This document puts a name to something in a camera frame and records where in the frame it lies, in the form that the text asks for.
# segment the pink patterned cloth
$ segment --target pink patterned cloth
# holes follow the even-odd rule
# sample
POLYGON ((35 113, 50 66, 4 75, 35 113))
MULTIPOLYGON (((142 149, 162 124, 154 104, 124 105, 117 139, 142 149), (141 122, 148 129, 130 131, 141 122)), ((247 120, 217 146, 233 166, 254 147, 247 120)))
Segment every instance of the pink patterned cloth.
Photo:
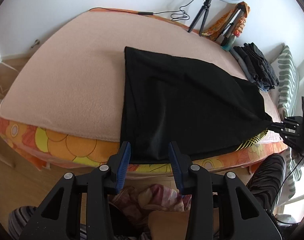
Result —
POLYGON ((183 212, 191 207, 191 195, 182 196, 160 184, 153 184, 140 193, 134 187, 126 187, 117 196, 110 196, 109 201, 138 228, 148 225, 148 215, 153 210, 183 212))

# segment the green and white striped pillow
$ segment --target green and white striped pillow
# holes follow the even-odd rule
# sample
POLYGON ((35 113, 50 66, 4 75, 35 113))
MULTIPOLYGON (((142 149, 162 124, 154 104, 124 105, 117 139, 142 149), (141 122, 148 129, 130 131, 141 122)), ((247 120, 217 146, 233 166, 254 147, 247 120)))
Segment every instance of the green and white striped pillow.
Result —
POLYGON ((283 120, 285 116, 293 116, 295 112, 299 84, 298 71, 288 46, 284 46, 271 65, 279 79, 279 86, 270 90, 270 95, 283 120))

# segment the orange floral sheet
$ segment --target orange floral sheet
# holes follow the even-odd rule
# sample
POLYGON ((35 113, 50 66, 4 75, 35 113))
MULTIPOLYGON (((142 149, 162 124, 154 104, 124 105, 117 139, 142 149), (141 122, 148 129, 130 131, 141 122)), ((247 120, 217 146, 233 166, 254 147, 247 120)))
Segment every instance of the orange floral sheet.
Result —
MULTIPOLYGON (((118 142, 76 137, 57 133, 33 125, 9 121, 0 117, 0 136, 22 157, 38 169, 47 163, 64 167, 98 167, 116 154, 118 142)), ((250 166, 273 153, 287 149, 283 142, 255 144, 248 148, 203 160, 194 161, 209 171, 250 166)), ((170 164, 130 164, 128 171, 135 173, 170 173, 170 164)))

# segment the silver bolt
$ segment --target silver bolt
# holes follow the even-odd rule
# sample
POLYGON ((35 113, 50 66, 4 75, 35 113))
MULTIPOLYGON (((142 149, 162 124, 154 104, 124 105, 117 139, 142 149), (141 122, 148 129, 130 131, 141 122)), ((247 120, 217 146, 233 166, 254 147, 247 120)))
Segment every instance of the silver bolt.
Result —
POLYGON ((73 177, 73 174, 71 172, 68 172, 64 175, 65 179, 71 179, 73 177))
POLYGON ((101 165, 100 166, 100 170, 101 171, 107 171, 109 169, 109 166, 108 165, 101 165))
POLYGON ((227 176, 228 176, 230 179, 234 179, 234 178, 235 178, 235 173, 229 171, 229 172, 227 173, 227 176))
POLYGON ((193 170, 193 171, 198 171, 199 169, 200 169, 200 166, 199 165, 197 165, 197 164, 193 164, 193 165, 191 165, 191 170, 193 170))

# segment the bed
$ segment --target bed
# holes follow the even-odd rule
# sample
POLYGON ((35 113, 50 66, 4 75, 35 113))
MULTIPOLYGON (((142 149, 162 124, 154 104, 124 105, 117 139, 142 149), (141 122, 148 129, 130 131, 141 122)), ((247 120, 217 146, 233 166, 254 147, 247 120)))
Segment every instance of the bed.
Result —
MULTIPOLYGON (((133 11, 92 9, 50 37, 31 57, 0 105, 0 136, 38 169, 97 167, 119 149, 124 47, 214 63, 246 79, 237 61, 186 26, 133 11)), ((265 111, 280 122, 266 92, 265 111)), ((287 146, 269 131, 259 142, 197 163, 209 171, 259 163, 287 146)), ((130 164, 135 174, 170 174, 169 164, 130 164)))

